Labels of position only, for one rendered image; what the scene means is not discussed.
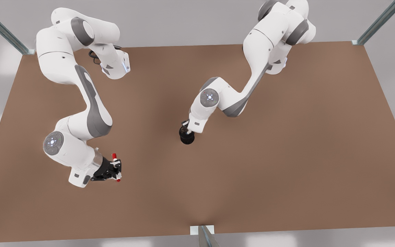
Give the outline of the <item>black round pen holder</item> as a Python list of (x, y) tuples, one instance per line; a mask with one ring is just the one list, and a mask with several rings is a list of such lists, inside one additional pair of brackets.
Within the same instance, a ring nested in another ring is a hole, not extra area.
[(194, 142), (195, 133), (193, 131), (189, 131), (188, 128), (182, 126), (179, 130), (180, 140), (183, 144), (191, 144)]

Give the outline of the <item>silver frame post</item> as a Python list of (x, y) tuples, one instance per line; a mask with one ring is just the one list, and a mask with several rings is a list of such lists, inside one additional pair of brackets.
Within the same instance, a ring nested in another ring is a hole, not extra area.
[(190, 235), (198, 236), (199, 247), (220, 247), (216, 241), (214, 225), (199, 225), (190, 227)]
[(382, 12), (370, 27), (357, 39), (352, 40), (352, 45), (363, 46), (367, 41), (395, 14), (395, 0)]
[(27, 48), (15, 35), (13, 35), (1, 22), (0, 22), (0, 35), (6, 39), (15, 49), (22, 55), (34, 55), (35, 50)]

